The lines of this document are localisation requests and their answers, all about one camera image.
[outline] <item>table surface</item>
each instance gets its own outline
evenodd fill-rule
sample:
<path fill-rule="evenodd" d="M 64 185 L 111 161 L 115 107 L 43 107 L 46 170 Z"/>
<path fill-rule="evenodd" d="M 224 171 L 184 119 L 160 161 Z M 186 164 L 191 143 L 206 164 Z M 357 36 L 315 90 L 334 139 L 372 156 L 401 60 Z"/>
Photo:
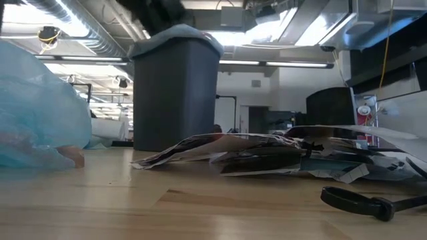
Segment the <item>table surface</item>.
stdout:
<path fill-rule="evenodd" d="M 86 167 L 0 173 L 0 239 L 425 239 L 427 207 L 388 223 L 331 208 L 322 187 L 399 200 L 407 184 L 314 177 L 220 177 L 207 163 L 156 170 L 132 149 L 86 151 Z"/>

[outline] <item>fluorescent light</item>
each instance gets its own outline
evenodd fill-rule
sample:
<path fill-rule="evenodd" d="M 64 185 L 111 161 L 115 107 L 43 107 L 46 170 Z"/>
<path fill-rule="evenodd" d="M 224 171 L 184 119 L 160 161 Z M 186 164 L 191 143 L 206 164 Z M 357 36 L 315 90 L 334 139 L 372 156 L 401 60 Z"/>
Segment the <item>fluorescent light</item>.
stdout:
<path fill-rule="evenodd" d="M 235 61 L 235 60 L 220 60 L 220 64 L 230 65 L 259 65 L 259 61 Z"/>
<path fill-rule="evenodd" d="M 121 57 L 83 57 L 83 56 L 65 56 L 62 57 L 62 60 L 69 61 L 123 61 Z"/>
<path fill-rule="evenodd" d="M 133 107 L 133 103 L 91 103 L 90 107 Z"/>
<path fill-rule="evenodd" d="M 319 15 L 316 20 L 304 31 L 295 46 L 314 46 L 328 33 L 328 23 L 326 19 Z"/>
<path fill-rule="evenodd" d="M 323 67 L 326 68 L 328 64 L 325 63 L 284 63 L 284 62 L 267 62 L 267 66 L 271 67 Z"/>
<path fill-rule="evenodd" d="M 34 55 L 38 60 L 55 60 L 54 56 Z"/>
<path fill-rule="evenodd" d="M 96 77 L 123 76 L 129 78 L 127 73 L 111 65 L 75 65 L 57 63 L 45 63 L 45 65 L 52 73 L 57 75 L 80 75 Z"/>
<path fill-rule="evenodd" d="M 127 93 L 92 93 L 93 96 L 124 96 L 127 97 L 129 94 Z"/>
<path fill-rule="evenodd" d="M 294 18 L 296 11 L 298 10 L 297 7 L 292 7 L 290 10 L 286 10 L 283 13 L 280 13 L 280 19 L 282 20 L 282 16 L 285 16 L 282 20 L 282 24 L 278 27 L 278 31 L 272 35 L 272 38 L 270 39 L 270 42 L 275 41 L 279 39 L 286 28 L 288 27 L 291 20 Z"/>
<path fill-rule="evenodd" d="M 232 31 L 207 31 L 212 37 L 216 39 L 223 46 L 239 46 L 246 44 L 245 33 L 232 32 Z"/>
<path fill-rule="evenodd" d="M 337 33 L 341 28 L 343 28 L 356 15 L 357 15 L 356 13 L 349 15 L 347 19 L 341 22 L 337 27 L 335 26 L 342 19 L 342 17 L 339 18 L 334 24 L 330 25 L 330 23 L 325 19 L 323 15 L 319 15 L 319 17 L 317 17 L 316 20 L 313 21 L 313 23 L 302 34 L 300 39 L 295 43 L 295 46 L 314 46 L 320 43 L 321 40 L 327 38 L 328 36 L 329 38 L 331 38 L 335 33 Z"/>
<path fill-rule="evenodd" d="M 357 16 L 357 13 L 350 14 L 347 18 L 344 19 L 334 30 L 332 30 L 330 33 L 324 37 L 319 44 L 323 45 L 325 42 L 327 42 L 331 37 L 333 37 L 339 30 L 341 30 L 349 21 L 351 21 L 353 18 Z"/>

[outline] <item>ductwork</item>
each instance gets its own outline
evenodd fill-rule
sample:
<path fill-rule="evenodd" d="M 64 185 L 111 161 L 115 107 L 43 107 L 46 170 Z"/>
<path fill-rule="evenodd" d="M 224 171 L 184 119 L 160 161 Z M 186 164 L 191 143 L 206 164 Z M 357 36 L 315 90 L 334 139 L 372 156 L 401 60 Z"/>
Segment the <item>ductwork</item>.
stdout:
<path fill-rule="evenodd" d="M 83 7 L 78 0 L 25 0 L 45 14 L 52 15 L 68 26 L 84 26 L 85 37 L 89 40 L 80 41 L 100 57 L 125 57 L 126 51 L 113 39 L 102 25 Z M 133 76 L 133 64 L 120 66 L 129 76 Z"/>
<path fill-rule="evenodd" d="M 403 29 L 427 13 L 425 0 L 393 1 L 390 34 Z M 335 35 L 323 45 L 338 49 L 362 50 L 387 38 L 391 0 L 351 0 L 349 3 L 351 9 L 348 11 L 348 17 L 351 19 L 347 19 L 349 21 L 342 19 L 340 22 L 344 24 L 337 24 Z"/>

